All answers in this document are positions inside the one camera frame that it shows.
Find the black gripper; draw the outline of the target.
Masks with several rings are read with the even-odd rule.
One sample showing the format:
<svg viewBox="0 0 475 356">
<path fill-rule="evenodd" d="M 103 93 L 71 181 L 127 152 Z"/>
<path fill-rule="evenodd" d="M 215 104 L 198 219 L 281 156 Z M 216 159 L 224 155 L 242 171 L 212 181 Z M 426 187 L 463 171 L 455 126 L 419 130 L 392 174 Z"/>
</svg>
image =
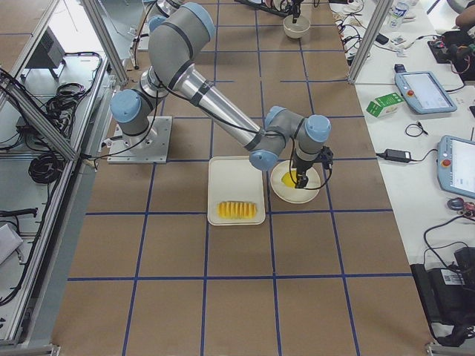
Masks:
<svg viewBox="0 0 475 356">
<path fill-rule="evenodd" d="M 305 189 L 308 183 L 306 172 L 311 169 L 315 161 L 315 154 L 307 154 L 303 151 L 294 150 L 292 153 L 291 166 L 295 172 L 295 188 Z"/>
</svg>

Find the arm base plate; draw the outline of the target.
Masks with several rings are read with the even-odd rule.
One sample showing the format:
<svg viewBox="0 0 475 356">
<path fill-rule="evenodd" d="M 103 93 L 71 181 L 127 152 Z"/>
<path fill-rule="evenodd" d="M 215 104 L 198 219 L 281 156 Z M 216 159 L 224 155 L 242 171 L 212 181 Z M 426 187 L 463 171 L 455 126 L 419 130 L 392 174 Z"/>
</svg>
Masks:
<svg viewBox="0 0 475 356">
<path fill-rule="evenodd" d="M 139 136 L 129 136 L 116 124 L 107 161 L 111 164 L 165 164 L 168 158 L 169 141 L 173 118 L 171 116 L 148 116 L 149 126 Z"/>
</svg>

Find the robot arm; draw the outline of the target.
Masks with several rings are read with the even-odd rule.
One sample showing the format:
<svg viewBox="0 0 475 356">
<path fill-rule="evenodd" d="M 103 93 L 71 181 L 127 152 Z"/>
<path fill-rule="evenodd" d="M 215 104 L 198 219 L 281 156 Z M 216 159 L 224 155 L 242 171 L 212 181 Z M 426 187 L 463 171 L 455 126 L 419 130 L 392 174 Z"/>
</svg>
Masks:
<svg viewBox="0 0 475 356">
<path fill-rule="evenodd" d="M 199 108 L 234 137 L 249 152 L 251 164 L 261 171 L 273 168 L 286 144 L 294 143 L 290 165 L 296 170 L 296 188 L 307 187 L 307 171 L 315 163 L 331 171 L 333 153 L 325 145 L 331 131 L 328 118 L 304 117 L 274 106 L 266 115 L 265 125 L 259 127 L 198 72 L 194 58 L 215 35 L 212 18 L 204 7 L 193 2 L 182 4 L 168 17 L 151 17 L 148 26 L 151 66 L 138 85 L 120 91 L 111 100 L 113 118 L 124 137 L 144 138 L 151 128 L 148 115 L 172 94 Z"/>
<path fill-rule="evenodd" d="M 174 14 L 180 7 L 188 4 L 187 1 L 142 1 L 142 3 L 145 8 L 145 17 L 149 33 Z M 294 23 L 296 23 L 301 15 L 302 1 L 236 1 L 236 3 L 281 18 L 290 16 Z"/>
</svg>

